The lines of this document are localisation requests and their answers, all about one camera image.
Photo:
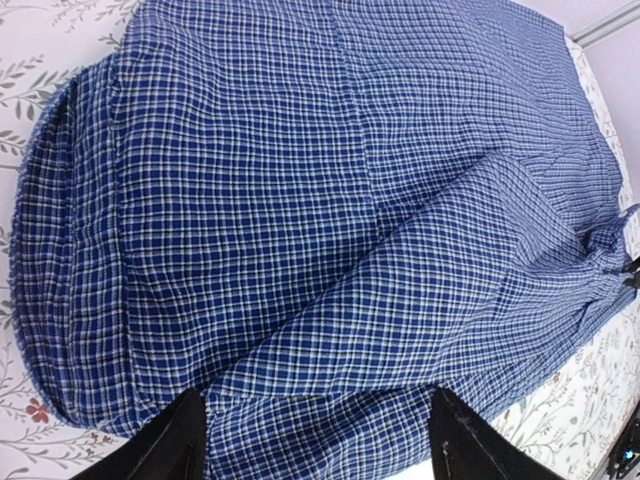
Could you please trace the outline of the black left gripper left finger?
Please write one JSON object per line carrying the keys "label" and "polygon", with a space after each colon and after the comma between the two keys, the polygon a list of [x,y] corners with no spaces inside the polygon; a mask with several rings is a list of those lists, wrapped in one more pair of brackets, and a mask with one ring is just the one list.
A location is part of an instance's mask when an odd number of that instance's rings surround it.
{"label": "black left gripper left finger", "polygon": [[187,389],[124,445],[74,478],[202,479],[205,453],[204,401],[196,390]]}

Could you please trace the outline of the blue plaid button shirt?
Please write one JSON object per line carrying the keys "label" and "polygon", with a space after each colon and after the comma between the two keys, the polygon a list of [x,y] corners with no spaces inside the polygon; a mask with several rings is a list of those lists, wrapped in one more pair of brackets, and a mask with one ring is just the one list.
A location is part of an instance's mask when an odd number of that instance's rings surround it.
{"label": "blue plaid button shirt", "polygon": [[10,250],[66,423],[183,391],[208,479],[383,479],[434,391],[491,419],[635,297],[562,28],[511,1],[147,1],[48,101]]}

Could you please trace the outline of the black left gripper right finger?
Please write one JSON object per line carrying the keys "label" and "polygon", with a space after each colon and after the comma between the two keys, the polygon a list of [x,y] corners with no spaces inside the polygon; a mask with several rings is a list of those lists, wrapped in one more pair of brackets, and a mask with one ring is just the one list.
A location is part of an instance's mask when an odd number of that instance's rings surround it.
{"label": "black left gripper right finger", "polygon": [[428,420],[436,479],[557,479],[510,444],[454,392],[438,388]]}

